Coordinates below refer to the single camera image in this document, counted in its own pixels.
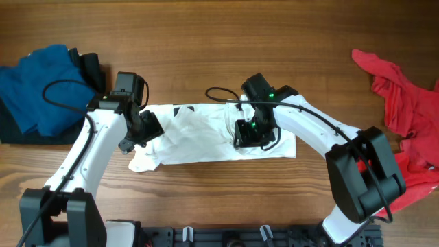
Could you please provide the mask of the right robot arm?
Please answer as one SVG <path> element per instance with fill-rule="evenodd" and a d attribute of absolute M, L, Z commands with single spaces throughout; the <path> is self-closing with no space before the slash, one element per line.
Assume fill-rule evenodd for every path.
<path fill-rule="evenodd" d="M 380 129 L 348 126 L 310 105 L 290 86 L 275 89 L 260 74 L 241 86 L 254 115 L 235 124 L 237 148 L 267 151 L 290 132 L 326 161 L 335 208 L 317 226 L 287 230 L 290 246 L 382 246 L 378 212 L 392 222 L 390 204 L 406 185 L 390 144 Z"/>

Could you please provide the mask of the white t-shirt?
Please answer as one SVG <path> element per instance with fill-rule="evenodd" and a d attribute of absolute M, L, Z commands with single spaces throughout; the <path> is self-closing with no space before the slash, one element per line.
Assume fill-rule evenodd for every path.
<path fill-rule="evenodd" d="M 235 148 L 235 122 L 251 120 L 254 109 L 244 104 L 163 104 L 145 108 L 154 113 L 164 134 L 142 148 L 137 145 L 128 168 L 154 171 L 160 164 L 237 161 L 264 158 L 296 158 L 296 136 L 281 133 L 280 143 L 268 151 L 259 146 Z"/>

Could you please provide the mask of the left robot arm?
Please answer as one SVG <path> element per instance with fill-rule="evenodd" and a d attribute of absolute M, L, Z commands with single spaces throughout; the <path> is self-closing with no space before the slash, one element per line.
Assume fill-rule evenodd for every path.
<path fill-rule="evenodd" d="M 127 154 L 161 136 L 156 115 L 146 110 L 147 82 L 120 72 L 115 90 L 96 94 L 81 112 L 84 125 L 66 159 L 40 189 L 26 189 L 19 202 L 19 246 L 148 246 L 134 220 L 103 221 L 95 197 L 115 148 Z"/>

